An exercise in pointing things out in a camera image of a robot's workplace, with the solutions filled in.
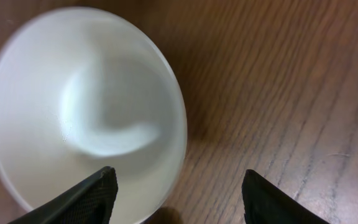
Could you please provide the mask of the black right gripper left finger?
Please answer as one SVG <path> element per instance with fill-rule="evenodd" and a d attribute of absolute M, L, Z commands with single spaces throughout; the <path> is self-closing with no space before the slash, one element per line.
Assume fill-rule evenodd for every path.
<path fill-rule="evenodd" d="M 117 192 L 116 171 L 106 166 L 11 224 L 108 224 Z"/>

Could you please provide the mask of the white plastic bowl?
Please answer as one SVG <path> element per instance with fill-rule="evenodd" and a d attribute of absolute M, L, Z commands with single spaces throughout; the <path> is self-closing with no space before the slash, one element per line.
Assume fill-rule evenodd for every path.
<path fill-rule="evenodd" d="M 49 11 L 0 51 L 0 179 L 27 211 L 111 166 L 111 222 L 140 223 L 176 184 L 186 140 L 169 63 L 115 14 Z"/>

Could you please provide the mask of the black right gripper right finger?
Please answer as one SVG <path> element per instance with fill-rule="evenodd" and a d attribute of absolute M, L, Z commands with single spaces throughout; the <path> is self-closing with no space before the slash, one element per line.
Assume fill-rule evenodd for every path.
<path fill-rule="evenodd" d="M 247 224 L 328 224 L 252 169 L 246 170 L 242 199 Z"/>

